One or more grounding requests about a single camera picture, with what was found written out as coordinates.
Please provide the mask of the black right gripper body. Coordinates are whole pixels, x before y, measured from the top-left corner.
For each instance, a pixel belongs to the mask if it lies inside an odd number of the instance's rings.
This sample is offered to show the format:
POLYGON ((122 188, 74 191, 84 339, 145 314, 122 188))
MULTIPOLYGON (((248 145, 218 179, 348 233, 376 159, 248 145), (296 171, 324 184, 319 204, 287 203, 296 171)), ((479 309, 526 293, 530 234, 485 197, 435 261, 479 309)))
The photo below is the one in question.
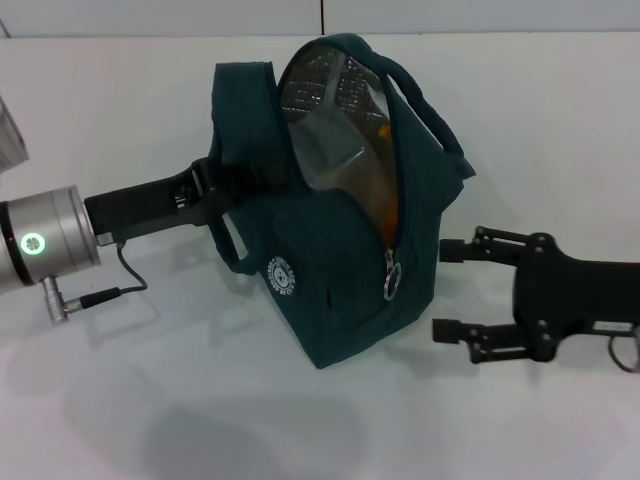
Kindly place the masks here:
POLYGON ((513 314, 535 361, 572 335, 632 337, 639 327, 639 265, 570 257, 546 233, 527 238, 516 267, 513 314))

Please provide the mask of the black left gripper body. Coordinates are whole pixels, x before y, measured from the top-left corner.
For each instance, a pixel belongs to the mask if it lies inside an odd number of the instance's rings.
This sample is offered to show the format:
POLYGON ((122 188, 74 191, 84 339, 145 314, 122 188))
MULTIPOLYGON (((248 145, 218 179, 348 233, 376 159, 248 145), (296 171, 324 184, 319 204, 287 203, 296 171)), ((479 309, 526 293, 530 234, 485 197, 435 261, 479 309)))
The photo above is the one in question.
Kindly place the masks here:
POLYGON ((224 213, 224 191, 206 183, 203 162, 164 179, 88 197, 84 205, 100 246, 182 225, 204 226, 224 213))

